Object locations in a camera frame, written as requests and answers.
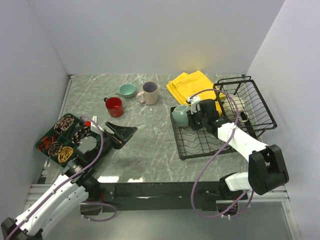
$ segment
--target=green organizer box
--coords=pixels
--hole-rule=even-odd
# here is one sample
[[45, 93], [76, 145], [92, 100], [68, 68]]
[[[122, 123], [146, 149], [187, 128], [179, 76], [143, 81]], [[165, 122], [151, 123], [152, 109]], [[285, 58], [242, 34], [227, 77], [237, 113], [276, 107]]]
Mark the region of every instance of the green organizer box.
[[[73, 123], [64, 131], [64, 132], [58, 132], [55, 130], [55, 125], [50, 128], [50, 130], [43, 136], [41, 137], [34, 145], [34, 147], [39, 150], [41, 153], [43, 153], [46, 157], [48, 157], [49, 159], [53, 160], [55, 163], [57, 163], [58, 165], [60, 165], [61, 167], [65, 168], [68, 165], [68, 162], [72, 159], [74, 159], [77, 154], [76, 154], [76, 149], [78, 147], [77, 144], [74, 144], [72, 142], [72, 137], [73, 137], [73, 132], [75, 130], [75, 128], [78, 127], [84, 127], [84, 122], [78, 118], [77, 116], [71, 114], [71, 113], [66, 113], [65, 115], [63, 115], [58, 121], [57, 123], [64, 119], [66, 116], [72, 116], [74, 118]], [[95, 137], [97, 140], [100, 139], [100, 136], [93, 132], [90, 131], [89, 136]], [[46, 142], [48, 143], [47, 145], [42, 145], [43, 140], [47, 140]], [[50, 149], [50, 146], [55, 143], [58, 142], [60, 144], [62, 144], [62, 147], [71, 147], [73, 149], [73, 153], [71, 156], [69, 156], [69, 158], [62, 164], [59, 163], [58, 161], [58, 155], [50, 157], [48, 154], [48, 151]]]

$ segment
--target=yellow towel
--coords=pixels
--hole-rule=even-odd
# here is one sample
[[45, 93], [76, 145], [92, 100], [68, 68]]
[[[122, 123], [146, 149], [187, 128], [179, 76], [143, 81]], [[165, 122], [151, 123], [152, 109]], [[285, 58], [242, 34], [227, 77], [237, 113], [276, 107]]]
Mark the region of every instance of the yellow towel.
[[[183, 72], [176, 79], [169, 81], [166, 85], [169, 92], [180, 104], [187, 104], [187, 98], [204, 89], [212, 89], [214, 84], [201, 71], [196, 71], [191, 74]], [[216, 99], [214, 91], [205, 91], [198, 95], [201, 100]], [[219, 103], [216, 101], [215, 106], [221, 116], [222, 111]]]

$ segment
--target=wire rack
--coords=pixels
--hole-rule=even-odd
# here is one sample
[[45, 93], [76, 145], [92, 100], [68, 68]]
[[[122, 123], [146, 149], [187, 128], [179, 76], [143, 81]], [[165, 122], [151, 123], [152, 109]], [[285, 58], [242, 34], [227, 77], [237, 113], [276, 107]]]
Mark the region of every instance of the wire rack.
[[[253, 138], [259, 138], [266, 130], [274, 129], [277, 124], [255, 82], [251, 76], [223, 78], [218, 80], [213, 86], [230, 94], [235, 99], [237, 107], [240, 109], [240, 121], [237, 126]], [[232, 121], [236, 118], [234, 104], [224, 95], [220, 94], [219, 102], [222, 113]], [[170, 109], [170, 118], [173, 133], [181, 160], [212, 156], [224, 144], [221, 140], [209, 134], [205, 129], [192, 130], [191, 127], [179, 127]], [[231, 153], [235, 150], [228, 146], [221, 153]]]

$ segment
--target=black wire basket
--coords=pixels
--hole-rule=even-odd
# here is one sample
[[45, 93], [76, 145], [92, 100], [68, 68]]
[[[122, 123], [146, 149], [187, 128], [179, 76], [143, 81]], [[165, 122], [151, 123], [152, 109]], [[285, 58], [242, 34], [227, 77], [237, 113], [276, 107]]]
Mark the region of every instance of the black wire basket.
[[[266, 130], [277, 127], [266, 101], [251, 76], [223, 78], [218, 80], [213, 87], [232, 96], [240, 110], [237, 126], [253, 138], [258, 139]], [[236, 108], [233, 102], [224, 94], [219, 94], [216, 101], [219, 102], [223, 115], [234, 121]], [[170, 109], [170, 118], [181, 160], [212, 156], [222, 147], [224, 142], [203, 128], [195, 131], [191, 127], [179, 127], [172, 117], [174, 109], [175, 107]], [[235, 150], [228, 146], [221, 153], [231, 152], [235, 152]]]

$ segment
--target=marble tabletop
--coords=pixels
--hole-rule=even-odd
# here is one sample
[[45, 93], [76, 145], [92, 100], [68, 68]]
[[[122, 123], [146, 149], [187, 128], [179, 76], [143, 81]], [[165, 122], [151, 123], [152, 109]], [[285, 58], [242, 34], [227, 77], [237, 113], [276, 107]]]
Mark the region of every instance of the marble tabletop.
[[[98, 116], [105, 128], [107, 121], [119, 126], [137, 127], [137, 132], [121, 150], [111, 150], [100, 160], [94, 173], [101, 183], [111, 182], [191, 182], [196, 179], [210, 157], [179, 159], [170, 108], [179, 103], [167, 90], [168, 81], [178, 74], [82, 74], [72, 76], [63, 114]], [[240, 74], [208, 74], [215, 83], [221, 78]], [[159, 101], [155, 105], [140, 104], [136, 98], [124, 99], [124, 114], [110, 117], [104, 97], [117, 96], [119, 86], [131, 83], [137, 91], [145, 82], [159, 85]], [[46, 183], [53, 183], [62, 168], [52, 162]], [[219, 155], [207, 168], [201, 181], [218, 181], [220, 177], [248, 170], [247, 161], [239, 153]]]

